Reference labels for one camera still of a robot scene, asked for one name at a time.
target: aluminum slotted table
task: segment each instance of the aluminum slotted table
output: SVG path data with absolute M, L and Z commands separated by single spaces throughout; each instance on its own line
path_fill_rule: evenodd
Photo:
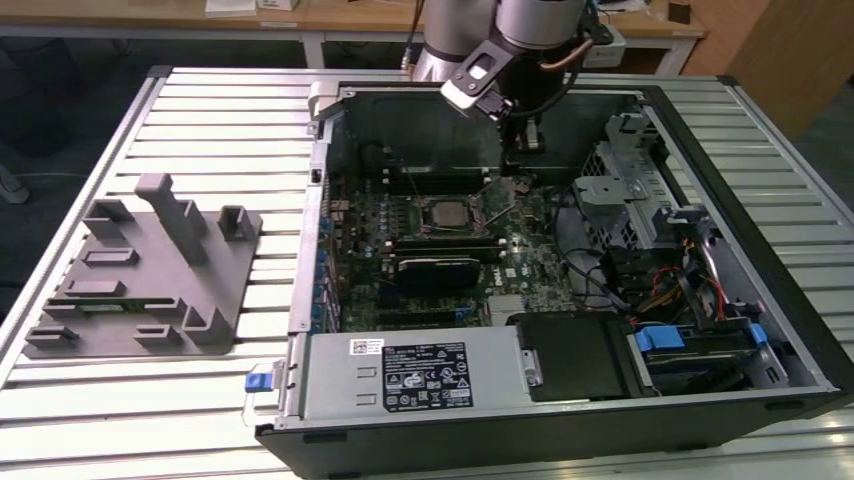
M 145 81 L 35 271 L 0 329 L 2 478 L 293 478 L 256 443 L 258 395 L 244 413 L 245 373 L 286 351 L 290 282 L 312 138 L 308 90 L 317 80 L 404 80 L 390 71 L 180 68 Z M 587 76 L 580 82 L 659 85 L 843 346 L 854 335 L 854 216 L 740 88 L 715 78 Z M 165 172 L 202 211 L 260 211 L 238 341 L 217 357 L 30 360 L 23 336 L 64 274 L 93 198 L 134 211 L 136 177 Z M 675 177 L 692 190 L 684 175 Z M 720 448 L 433 472 L 406 478 L 717 479 L 851 475 L 854 415 L 841 409 L 767 427 Z

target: power supply label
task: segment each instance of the power supply label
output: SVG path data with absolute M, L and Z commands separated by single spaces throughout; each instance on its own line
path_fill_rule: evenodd
M 465 344 L 382 347 L 382 406 L 390 413 L 473 407 Z

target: chip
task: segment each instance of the chip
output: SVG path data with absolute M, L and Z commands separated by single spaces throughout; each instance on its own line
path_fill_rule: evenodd
M 464 227 L 468 225 L 468 208 L 458 201 L 438 201 L 430 205 L 429 217 L 436 227 Z

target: blue tab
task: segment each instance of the blue tab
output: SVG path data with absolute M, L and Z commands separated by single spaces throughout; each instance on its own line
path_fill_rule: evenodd
M 752 341 L 756 342 L 756 345 L 764 345 L 768 343 L 768 334 L 764 333 L 764 328 L 757 323 L 749 324 L 749 335 L 752 336 Z
M 645 327 L 643 330 L 649 337 L 652 348 L 684 348 L 684 341 L 679 329 L 672 325 Z
M 640 349 L 640 352 L 648 352 L 649 350 L 652 350 L 649 337 L 647 337 L 643 331 L 635 333 L 635 342 L 637 342 L 637 348 Z
M 245 393 L 272 392 L 272 373 L 246 373 Z
M 667 348 L 684 348 L 679 329 L 672 325 L 645 327 L 635 333 L 635 341 L 641 352 Z

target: cable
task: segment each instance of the cable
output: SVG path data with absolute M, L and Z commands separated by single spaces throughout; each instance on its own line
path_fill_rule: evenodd
M 725 294 L 723 293 L 723 288 L 720 287 L 720 284 L 717 283 L 717 281 L 713 278 L 711 278 L 711 277 L 701 277 L 701 278 L 703 278 L 703 280 L 705 280 L 712 285 L 712 287 L 715 289 L 715 292 L 717 294 L 716 295 L 716 297 L 717 297 L 717 302 L 716 302 L 717 303 L 717 320 L 719 321 L 720 320 L 725 320 L 725 313 L 723 311 L 723 306 L 724 306 L 723 297 L 724 297 Z
M 633 322 L 632 325 L 656 325 L 656 326 L 664 325 L 664 326 L 667 326 L 667 324 L 664 322 Z
M 657 291 L 657 281 L 660 280 L 661 274 L 676 270 L 681 270 L 681 267 L 664 267 L 655 273 L 655 276 L 652 277 L 652 296 L 655 296 L 655 292 Z
M 579 307 L 581 307 L 584 310 L 607 310 L 609 308 L 613 308 L 613 304 L 608 304 L 608 305 L 587 305 L 587 302 L 575 302 L 575 305 L 577 305 Z
M 684 313 L 691 309 L 689 305 L 684 305 L 679 310 L 676 310 L 676 314 L 672 316 L 672 318 L 669 319 L 669 321 L 667 322 L 667 324 L 672 324 L 675 323 L 679 318 L 681 317 L 681 315 L 684 315 Z
M 544 72 L 556 72 L 557 70 L 561 70 L 569 64 L 572 64 L 572 62 L 575 62 L 580 57 L 583 57 L 584 54 L 587 53 L 587 50 L 589 50 L 591 48 L 592 48 L 592 39 L 588 38 L 587 40 L 584 40 L 584 43 L 581 43 L 577 47 L 575 47 L 569 52 L 569 54 L 565 57 L 563 57 L 560 60 L 557 60 L 553 63 L 540 63 L 539 64 L 540 70 L 543 70 Z
M 593 270 L 601 270 L 601 265 L 593 265 L 593 267 L 587 270 L 587 275 L 584 276 L 584 296 L 589 296 L 589 276 Z
M 656 307 L 660 307 L 664 303 L 667 303 L 669 300 L 673 300 L 677 295 L 680 294 L 680 289 L 679 286 L 675 286 L 673 288 L 671 288 L 667 293 L 663 293 L 661 295 L 659 295 L 657 297 L 647 300 L 639 307 L 637 307 L 637 312 L 639 313 L 645 313 L 649 310 L 652 310 Z
M 565 81 L 565 83 L 563 84 L 563 86 L 560 87 L 560 90 L 557 90 L 555 95 L 548 100 L 545 100 L 545 103 L 543 103 L 535 109 L 528 110 L 527 112 L 513 112 L 507 117 L 511 118 L 511 119 L 529 118 L 529 117 L 533 117 L 533 116 L 539 115 L 545 110 L 548 110 L 551 107 L 553 107 L 557 104 L 557 102 L 560 101 L 560 99 L 565 96 L 565 94 L 568 93 L 569 89 L 575 86 L 575 81 L 577 80 L 577 74 L 581 71 L 581 63 L 583 63 L 581 61 L 575 62 L 575 69 L 572 70 L 572 72 L 569 74 L 569 79 Z
M 601 256 L 601 253 L 600 253 L 600 252 L 597 252 L 596 250 L 593 250 L 592 248 L 571 248 L 571 249 L 569 249 L 569 250 L 567 250 L 565 252 L 561 252 L 563 257 L 564 257 L 565 264 L 567 264 L 567 266 L 572 269 L 572 271 L 573 271 L 575 273 L 577 273 L 577 274 L 581 276 L 581 278 L 584 278 L 589 283 L 592 283 L 592 284 L 596 286 L 596 288 L 597 288 L 599 290 L 601 290 L 601 292 L 608 292 L 608 287 L 605 287 L 605 286 L 604 286 L 604 284 L 603 284 L 599 280 L 596 280 L 596 279 L 592 277 L 592 275 L 588 275 L 588 274 L 587 274 L 587 272 L 584 272 L 584 270 L 581 270 L 581 269 L 580 269 L 580 268 L 579 268 L 579 267 L 577 267 L 577 266 L 576 266 L 576 265 L 575 265 L 575 264 L 568 260 L 568 258 L 565 258 L 571 253 L 575 253 L 575 252 L 584 252 L 584 253 L 591 254 L 591 255 L 596 255 L 596 254 L 597 254 L 597 256 Z
M 424 10 L 424 4 L 426 0 L 414 0 L 414 12 L 412 13 L 412 26 L 409 27 L 409 35 L 405 38 L 405 47 L 402 49 L 402 59 L 400 60 L 400 70 L 408 70 L 412 60 L 412 40 L 414 39 L 414 30 L 417 29 L 417 22 L 421 18 L 421 12 Z

